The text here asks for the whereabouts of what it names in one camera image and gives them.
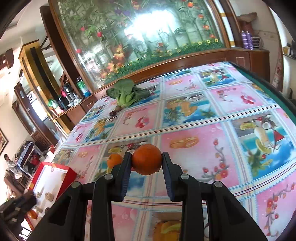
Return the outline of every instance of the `wall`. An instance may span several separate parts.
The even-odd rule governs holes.
[[[6,199],[6,184],[3,181],[5,170],[7,168],[4,160],[4,154],[8,154],[10,158],[13,157],[18,150],[22,142],[29,138],[29,133],[20,122],[19,118],[15,114],[15,111],[11,108],[14,98],[14,86],[19,81],[20,62],[18,61],[18,54],[20,49],[14,51],[15,62],[10,69],[5,68],[7,72],[5,76],[0,78],[0,86],[5,93],[4,100],[0,106],[0,128],[8,140],[8,144],[0,155],[0,204]]]
[[[277,16],[277,14],[271,10],[277,28],[279,30],[279,35],[281,38],[282,47],[286,46],[287,43],[291,43],[293,38],[290,35],[289,31]],[[283,94],[288,97],[290,94],[290,88],[293,90],[293,98],[296,99],[296,60],[291,59],[287,56],[283,56],[284,63],[284,86],[283,86]]]
[[[237,16],[257,13],[257,18],[252,21],[252,26],[258,35],[263,39],[263,48],[270,51],[270,79],[273,80],[276,64],[278,60],[280,43],[276,31],[274,19],[269,11],[268,6],[262,0],[230,0],[230,3]]]

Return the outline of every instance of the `window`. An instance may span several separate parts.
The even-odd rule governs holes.
[[[27,97],[28,97],[34,111],[36,112],[36,114],[40,118],[40,120],[44,121],[47,118],[47,113],[43,109],[39,100],[36,98],[35,93],[33,91],[31,91],[29,94],[27,94]]]

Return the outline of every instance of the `metal pivot screw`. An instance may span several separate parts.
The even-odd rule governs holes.
[[[106,175],[104,176],[104,178],[105,178],[106,180],[110,180],[110,179],[113,178],[113,175],[110,174],[110,173],[108,173],[108,174],[106,174]]]
[[[79,187],[79,182],[73,182],[73,183],[71,184],[71,187],[73,187],[73,188],[77,188],[77,187]]]
[[[181,177],[181,179],[183,179],[183,180],[187,180],[187,179],[189,179],[189,175],[186,174],[186,173],[181,174],[180,177]]]
[[[220,188],[220,187],[223,186],[222,182],[219,182],[219,181],[216,181],[216,182],[214,183],[214,185],[215,185],[216,187],[218,187],[218,188]]]

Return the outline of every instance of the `picture frame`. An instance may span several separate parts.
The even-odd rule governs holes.
[[[8,143],[8,140],[0,128],[0,155],[1,155],[2,151],[4,150],[5,146],[7,145],[7,143]]]

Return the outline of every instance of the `purple bottle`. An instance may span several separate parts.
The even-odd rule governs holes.
[[[247,35],[244,31],[241,32],[241,35],[242,35],[242,42],[244,44],[244,48],[248,49],[249,45],[248,45]]]
[[[249,49],[254,49],[252,35],[247,31],[246,33]]]

